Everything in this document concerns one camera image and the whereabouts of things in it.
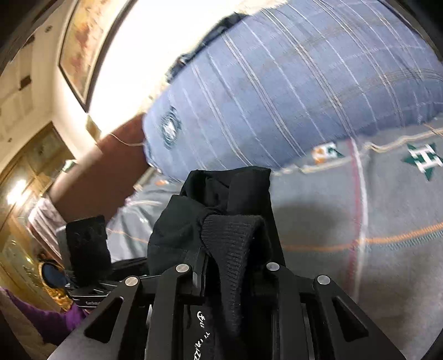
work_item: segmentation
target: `black metal mount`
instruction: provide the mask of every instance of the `black metal mount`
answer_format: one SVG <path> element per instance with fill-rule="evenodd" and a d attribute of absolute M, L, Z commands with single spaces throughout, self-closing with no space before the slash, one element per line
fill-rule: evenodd
<path fill-rule="evenodd" d="M 178 264 L 160 276 L 130 276 L 118 283 L 73 290 L 71 296 L 79 306 L 96 309 L 49 359 L 187 359 L 183 307 L 205 300 L 205 257 L 198 264 L 199 269 Z M 302 278 L 271 262 L 250 282 L 251 298 L 267 304 L 271 313 L 269 360 L 404 360 L 326 275 Z"/>

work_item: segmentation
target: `framed picture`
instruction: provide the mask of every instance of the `framed picture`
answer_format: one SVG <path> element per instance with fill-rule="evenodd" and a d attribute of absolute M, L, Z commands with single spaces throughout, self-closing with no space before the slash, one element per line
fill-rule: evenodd
<path fill-rule="evenodd" d="M 101 64 L 136 0 L 78 0 L 66 28 L 59 67 L 88 112 Z"/>

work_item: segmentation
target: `black knit cloth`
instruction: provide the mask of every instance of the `black knit cloth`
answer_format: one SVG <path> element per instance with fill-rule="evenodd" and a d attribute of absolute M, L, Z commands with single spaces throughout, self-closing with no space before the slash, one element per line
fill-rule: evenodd
<path fill-rule="evenodd" d="M 207 306 L 215 337 L 214 359 L 247 358 L 242 336 L 245 274 L 268 261 L 284 265 L 269 195 L 270 169 L 192 171 L 154 225 L 148 273 L 185 262 L 201 247 L 211 257 Z"/>

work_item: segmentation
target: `purple sleeve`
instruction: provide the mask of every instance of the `purple sleeve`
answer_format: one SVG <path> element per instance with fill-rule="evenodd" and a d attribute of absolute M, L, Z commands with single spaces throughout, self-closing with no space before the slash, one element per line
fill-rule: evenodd
<path fill-rule="evenodd" d="M 60 345 L 86 317 L 86 313 L 75 304 L 66 313 L 45 311 L 21 301 L 8 290 L 6 292 L 13 304 L 33 324 L 43 341 L 47 343 Z"/>

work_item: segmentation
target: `embroidered logo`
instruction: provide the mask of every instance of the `embroidered logo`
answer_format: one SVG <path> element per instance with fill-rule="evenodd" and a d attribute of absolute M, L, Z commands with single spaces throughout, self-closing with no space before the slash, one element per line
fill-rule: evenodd
<path fill-rule="evenodd" d="M 329 159 L 338 159 L 344 157 L 337 151 L 337 145 L 334 142 L 316 146 L 312 149 L 312 158 L 316 164 L 322 164 Z"/>
<path fill-rule="evenodd" d="M 443 167 L 443 158 L 436 154 L 435 143 L 426 144 L 417 149 L 408 144 L 409 156 L 403 159 L 403 162 L 418 167 L 422 174 L 425 174 L 428 181 L 432 178 L 432 172 L 436 166 Z"/>
<path fill-rule="evenodd" d="M 182 123 L 175 113 L 175 108 L 171 106 L 171 109 L 162 117 L 161 132 L 165 148 L 167 149 L 173 148 L 179 131 L 182 129 Z"/>

